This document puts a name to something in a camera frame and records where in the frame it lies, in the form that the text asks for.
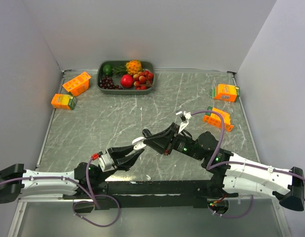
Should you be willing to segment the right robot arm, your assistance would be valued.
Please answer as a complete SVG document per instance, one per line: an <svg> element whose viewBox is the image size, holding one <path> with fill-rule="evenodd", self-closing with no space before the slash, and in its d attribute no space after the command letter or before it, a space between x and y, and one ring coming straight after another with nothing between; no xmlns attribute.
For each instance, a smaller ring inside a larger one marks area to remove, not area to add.
<svg viewBox="0 0 305 237"><path fill-rule="evenodd" d="M219 149L216 154L218 140L209 131L193 139L186 130L180 131L175 123L157 134L151 134L148 129L144 129L142 134L144 144L162 155L177 151L201 161L203 168L210 166L209 172L213 176L204 189L209 198L234 194L271 197L287 209L304 210L304 173L298 167L274 168L225 149Z"/></svg>

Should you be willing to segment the white earbud charging case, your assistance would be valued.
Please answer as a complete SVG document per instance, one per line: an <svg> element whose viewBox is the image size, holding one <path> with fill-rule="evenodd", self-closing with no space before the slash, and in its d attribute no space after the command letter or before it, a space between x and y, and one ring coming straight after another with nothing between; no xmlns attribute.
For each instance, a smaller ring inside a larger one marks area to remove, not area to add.
<svg viewBox="0 0 305 237"><path fill-rule="evenodd" d="M145 137L138 137L132 141L133 150L137 151L143 149L146 144L144 144Z"/></svg>

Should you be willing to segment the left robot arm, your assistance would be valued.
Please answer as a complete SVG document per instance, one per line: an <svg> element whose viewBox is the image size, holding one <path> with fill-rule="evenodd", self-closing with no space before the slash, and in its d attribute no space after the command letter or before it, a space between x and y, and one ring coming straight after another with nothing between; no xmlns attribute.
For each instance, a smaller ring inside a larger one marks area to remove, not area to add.
<svg viewBox="0 0 305 237"><path fill-rule="evenodd" d="M117 171L129 171L143 151L133 145L109 148L66 172L33 171L16 163L0 171L0 204L35 195L90 197Z"/></svg>

